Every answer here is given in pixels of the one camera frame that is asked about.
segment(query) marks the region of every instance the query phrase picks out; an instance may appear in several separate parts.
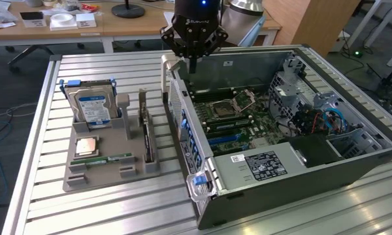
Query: motherboard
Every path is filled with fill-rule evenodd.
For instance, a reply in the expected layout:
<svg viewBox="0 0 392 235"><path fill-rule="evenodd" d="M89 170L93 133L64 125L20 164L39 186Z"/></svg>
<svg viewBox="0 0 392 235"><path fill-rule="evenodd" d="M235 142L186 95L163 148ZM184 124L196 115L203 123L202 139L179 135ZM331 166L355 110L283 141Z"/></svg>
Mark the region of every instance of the motherboard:
<svg viewBox="0 0 392 235"><path fill-rule="evenodd" d="M214 156L275 145L288 135L270 115L268 95L255 88L192 94Z"/></svg>

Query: blue hard drive label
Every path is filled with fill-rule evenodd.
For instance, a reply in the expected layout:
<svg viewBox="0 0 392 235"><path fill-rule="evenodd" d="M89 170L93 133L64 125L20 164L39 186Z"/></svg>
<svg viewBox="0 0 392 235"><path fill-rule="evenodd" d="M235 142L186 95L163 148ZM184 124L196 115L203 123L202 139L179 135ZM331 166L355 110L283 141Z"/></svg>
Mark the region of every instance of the blue hard drive label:
<svg viewBox="0 0 392 235"><path fill-rule="evenodd" d="M274 151L246 157L246 162L258 181L288 173Z"/></svg>
<svg viewBox="0 0 392 235"><path fill-rule="evenodd" d="M105 96L80 97L79 103L85 121L91 125L103 125L111 121L111 114L105 104Z"/></svg>

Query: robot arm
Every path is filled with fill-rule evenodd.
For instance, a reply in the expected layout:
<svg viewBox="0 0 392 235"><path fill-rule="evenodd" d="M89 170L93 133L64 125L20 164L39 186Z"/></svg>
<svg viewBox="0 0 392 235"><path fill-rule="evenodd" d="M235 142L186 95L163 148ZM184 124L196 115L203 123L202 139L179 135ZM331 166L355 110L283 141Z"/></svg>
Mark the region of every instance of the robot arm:
<svg viewBox="0 0 392 235"><path fill-rule="evenodd" d="M219 10L220 0L176 0L172 25L161 28L163 41L176 56L188 59L190 73L196 72L198 59L208 56L228 37L220 26Z"/></svg>

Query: black lamp base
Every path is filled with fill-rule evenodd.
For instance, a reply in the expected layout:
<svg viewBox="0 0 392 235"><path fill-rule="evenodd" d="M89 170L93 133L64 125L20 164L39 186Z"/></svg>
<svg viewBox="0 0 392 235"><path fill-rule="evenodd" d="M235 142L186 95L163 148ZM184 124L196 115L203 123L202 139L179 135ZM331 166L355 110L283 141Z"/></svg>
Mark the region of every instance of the black lamp base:
<svg viewBox="0 0 392 235"><path fill-rule="evenodd" d="M115 16L132 19L141 17L145 14L145 9L132 4L129 4L129 9L127 9L127 5L120 4L112 7L112 13Z"/></svg>

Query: aluminum workbench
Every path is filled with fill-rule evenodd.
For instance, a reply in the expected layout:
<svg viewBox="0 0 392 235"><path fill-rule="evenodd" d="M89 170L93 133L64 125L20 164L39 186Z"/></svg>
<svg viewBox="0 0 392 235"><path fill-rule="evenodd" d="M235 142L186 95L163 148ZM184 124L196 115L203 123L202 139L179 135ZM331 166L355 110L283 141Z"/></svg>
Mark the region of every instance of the aluminum workbench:
<svg viewBox="0 0 392 235"><path fill-rule="evenodd" d="M392 129L391 115L340 78L343 75L314 51L304 52ZM344 188L214 229L196 229L161 100L164 53L170 51L67 55L49 62L3 234L392 235L392 161ZM163 174L128 184L64 192L72 110L56 84L61 78L112 77L117 79L117 91L129 93L128 113L137 112L139 88L148 91L147 105L155 117Z"/></svg>

